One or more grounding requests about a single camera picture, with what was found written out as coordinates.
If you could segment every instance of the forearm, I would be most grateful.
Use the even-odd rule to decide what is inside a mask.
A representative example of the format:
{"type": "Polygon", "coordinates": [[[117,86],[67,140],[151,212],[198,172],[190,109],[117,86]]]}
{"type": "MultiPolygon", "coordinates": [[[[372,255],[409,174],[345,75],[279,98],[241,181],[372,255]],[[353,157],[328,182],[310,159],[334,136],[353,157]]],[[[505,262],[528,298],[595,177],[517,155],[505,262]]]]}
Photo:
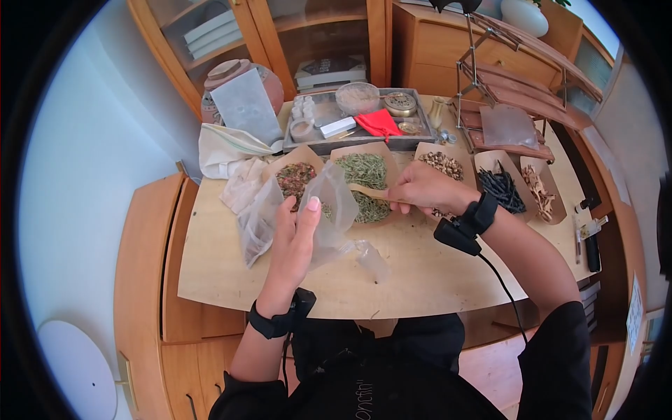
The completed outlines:
{"type": "MultiPolygon", "coordinates": [[[[293,290],[267,280],[257,298],[257,312],[264,318],[286,314],[292,303],[293,290]]],[[[243,382],[269,382],[278,379],[282,344],[286,337],[266,339],[250,324],[247,325],[241,343],[228,370],[229,374],[243,382]]]]}
{"type": "Polygon", "coordinates": [[[558,306],[581,300],[574,275],[560,252],[501,206],[481,238],[511,270],[539,308],[542,320],[558,306]]]}

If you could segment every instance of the small metal tin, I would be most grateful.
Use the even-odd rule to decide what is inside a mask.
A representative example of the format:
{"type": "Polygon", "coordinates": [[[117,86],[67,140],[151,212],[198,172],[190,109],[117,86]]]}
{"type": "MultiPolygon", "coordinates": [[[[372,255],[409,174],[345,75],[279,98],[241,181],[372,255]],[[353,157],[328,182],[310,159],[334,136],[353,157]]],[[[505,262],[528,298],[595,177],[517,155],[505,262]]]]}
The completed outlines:
{"type": "Polygon", "coordinates": [[[445,128],[439,132],[439,141],[448,142],[450,144],[455,144],[458,141],[458,138],[455,134],[450,134],[445,128]]]}
{"type": "Polygon", "coordinates": [[[418,127],[412,122],[400,122],[399,124],[397,124],[397,126],[399,127],[399,130],[401,130],[405,134],[408,134],[409,136],[414,136],[420,133],[420,127],[418,127]]]}

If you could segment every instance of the wooden table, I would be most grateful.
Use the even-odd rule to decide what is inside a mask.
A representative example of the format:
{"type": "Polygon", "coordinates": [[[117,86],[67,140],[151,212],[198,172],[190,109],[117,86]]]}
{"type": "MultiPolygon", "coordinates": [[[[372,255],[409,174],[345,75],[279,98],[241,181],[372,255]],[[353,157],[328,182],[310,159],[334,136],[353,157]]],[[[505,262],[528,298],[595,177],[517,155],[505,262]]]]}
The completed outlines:
{"type": "MultiPolygon", "coordinates": [[[[428,110],[431,96],[422,95],[428,110]]],[[[290,111],[285,103],[278,115],[284,128],[290,111]]],[[[458,137],[452,147],[466,148],[461,131],[444,107],[443,128],[458,137]]],[[[562,254],[577,281],[591,275],[585,261],[575,262],[575,231],[571,214],[583,198],[583,191],[567,155],[557,137],[546,129],[546,144],[556,161],[550,166],[568,216],[560,224],[549,226],[536,218],[529,226],[544,235],[562,254]]],[[[395,153],[402,169],[412,153],[395,153]]],[[[204,178],[201,183],[187,231],[179,277],[178,296],[198,302],[239,310],[249,310],[263,285],[269,253],[246,269],[241,255],[236,216],[220,201],[225,180],[204,178]]],[[[588,212],[580,221],[590,219],[588,212]]],[[[375,284],[360,267],[352,253],[326,264],[307,276],[303,288],[317,295],[310,313],[314,318],[390,319],[419,317],[486,308],[509,301],[497,277],[481,260],[449,248],[433,238],[436,222],[414,209],[394,223],[378,228],[353,228],[351,239],[367,239],[391,268],[389,281],[375,284]]],[[[480,243],[483,255],[502,275],[514,299],[527,297],[511,272],[493,251],[480,243]]]]}

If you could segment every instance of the person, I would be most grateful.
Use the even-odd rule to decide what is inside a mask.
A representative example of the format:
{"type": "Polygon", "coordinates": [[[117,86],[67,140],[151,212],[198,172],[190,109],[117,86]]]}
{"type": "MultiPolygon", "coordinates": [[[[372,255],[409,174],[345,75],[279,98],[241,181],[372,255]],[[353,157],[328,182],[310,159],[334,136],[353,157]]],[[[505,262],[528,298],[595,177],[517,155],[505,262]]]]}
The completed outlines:
{"type": "MultiPolygon", "coordinates": [[[[461,215],[480,198],[418,161],[387,194],[392,210],[404,214],[411,205],[395,200],[426,214],[438,208],[461,215]]],[[[295,202],[289,197],[277,212],[271,263],[256,302],[267,319],[287,313],[308,271],[321,206],[313,197],[297,218],[290,213],[295,202]]],[[[481,238],[539,308],[541,325],[518,356],[518,419],[590,419],[589,335],[569,266],[551,243],[500,206],[481,238]]],[[[209,419],[503,419],[459,376],[463,342],[457,314],[400,319],[384,339],[373,339],[354,321],[306,319],[291,340],[300,384],[287,396],[278,380],[284,338],[266,339],[247,325],[209,419]]]]}

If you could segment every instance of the ceramic pot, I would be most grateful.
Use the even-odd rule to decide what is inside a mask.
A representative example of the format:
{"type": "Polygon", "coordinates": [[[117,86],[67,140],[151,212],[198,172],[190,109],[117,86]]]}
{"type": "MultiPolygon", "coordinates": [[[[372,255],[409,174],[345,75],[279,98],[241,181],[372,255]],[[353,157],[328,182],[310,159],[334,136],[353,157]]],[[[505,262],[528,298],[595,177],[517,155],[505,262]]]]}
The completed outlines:
{"type": "Polygon", "coordinates": [[[446,100],[440,96],[435,96],[431,100],[431,109],[427,118],[429,119],[429,125],[434,129],[438,130],[441,126],[442,118],[441,111],[443,110],[446,100]]]}
{"type": "Polygon", "coordinates": [[[504,22],[539,38],[548,32],[548,20],[531,1],[502,0],[504,22]]]}
{"type": "Polygon", "coordinates": [[[203,98],[201,99],[201,119],[203,122],[220,126],[224,125],[222,116],[219,114],[210,92],[251,69],[256,69],[259,73],[259,78],[264,90],[266,90],[266,95],[268,95],[268,100],[271,102],[273,111],[276,115],[280,112],[280,108],[282,108],[284,102],[284,91],[282,90],[280,78],[266,67],[254,64],[250,60],[229,60],[224,61],[208,72],[208,78],[203,83],[203,87],[205,88],[203,98]]]}

